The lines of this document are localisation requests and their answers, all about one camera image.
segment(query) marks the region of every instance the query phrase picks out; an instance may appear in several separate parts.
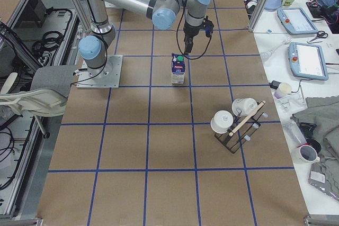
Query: tag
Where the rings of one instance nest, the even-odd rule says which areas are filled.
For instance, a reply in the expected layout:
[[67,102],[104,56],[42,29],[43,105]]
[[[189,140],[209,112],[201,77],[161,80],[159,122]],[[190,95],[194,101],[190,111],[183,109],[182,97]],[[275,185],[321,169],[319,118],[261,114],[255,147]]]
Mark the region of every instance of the tag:
[[319,172],[311,171],[311,179],[322,182],[323,184],[325,183],[325,175],[321,174]]

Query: wooden stick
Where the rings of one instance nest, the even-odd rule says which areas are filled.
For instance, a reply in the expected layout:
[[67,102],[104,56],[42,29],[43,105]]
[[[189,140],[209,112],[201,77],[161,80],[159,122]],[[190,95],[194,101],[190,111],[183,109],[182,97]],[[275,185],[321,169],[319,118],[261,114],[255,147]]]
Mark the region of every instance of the wooden stick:
[[232,137],[244,124],[246,124],[246,122],[251,118],[253,117],[264,105],[265,105],[266,101],[261,101],[260,104],[258,104],[258,106],[252,110],[250,112],[250,114],[248,116],[246,116],[244,118],[244,120],[242,120],[239,125],[237,125],[233,130],[232,132],[230,132],[228,135],[230,137]]

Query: blue bowl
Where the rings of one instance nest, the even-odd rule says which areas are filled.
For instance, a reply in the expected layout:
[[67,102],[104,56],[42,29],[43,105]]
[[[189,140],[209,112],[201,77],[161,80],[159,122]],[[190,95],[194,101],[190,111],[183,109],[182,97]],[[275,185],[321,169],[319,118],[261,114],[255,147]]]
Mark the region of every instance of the blue bowl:
[[267,0],[265,4],[265,10],[275,11],[281,6],[281,0]]

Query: black scissors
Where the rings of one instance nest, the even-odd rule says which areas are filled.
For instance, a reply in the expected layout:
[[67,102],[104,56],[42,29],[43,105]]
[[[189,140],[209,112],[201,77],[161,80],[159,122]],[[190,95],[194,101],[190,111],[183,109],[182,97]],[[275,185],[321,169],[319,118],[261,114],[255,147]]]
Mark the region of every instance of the black scissors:
[[323,30],[318,31],[316,37],[314,37],[312,40],[310,40],[308,43],[313,42],[314,40],[317,40],[319,38],[327,38],[328,37],[328,33],[326,33]]

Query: gray cloth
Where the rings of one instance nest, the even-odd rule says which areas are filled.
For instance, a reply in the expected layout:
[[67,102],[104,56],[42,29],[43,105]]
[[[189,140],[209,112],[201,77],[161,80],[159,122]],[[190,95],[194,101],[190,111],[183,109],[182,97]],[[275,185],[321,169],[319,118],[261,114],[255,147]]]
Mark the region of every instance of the gray cloth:
[[31,90],[51,88],[64,97],[68,97],[73,80],[75,65],[41,67],[34,74]]
[[311,171],[325,175],[325,183],[309,178],[309,183],[339,200],[339,96],[307,98],[308,108],[292,116],[297,123],[316,124],[313,139],[322,145],[320,162]]

